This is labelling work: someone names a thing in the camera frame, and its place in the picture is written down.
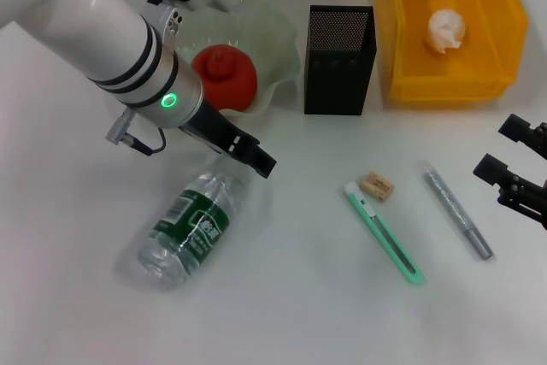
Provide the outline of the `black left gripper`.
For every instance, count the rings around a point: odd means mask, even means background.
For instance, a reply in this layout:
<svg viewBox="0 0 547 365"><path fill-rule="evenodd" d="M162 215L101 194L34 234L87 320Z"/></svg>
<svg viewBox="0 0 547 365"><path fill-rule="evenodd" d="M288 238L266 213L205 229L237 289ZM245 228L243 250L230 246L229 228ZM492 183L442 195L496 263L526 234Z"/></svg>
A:
<svg viewBox="0 0 547 365"><path fill-rule="evenodd" d="M179 129L201 139L219 153L245 163L267 179L277 162L262 149L260 142L232 124L207 101Z"/></svg>

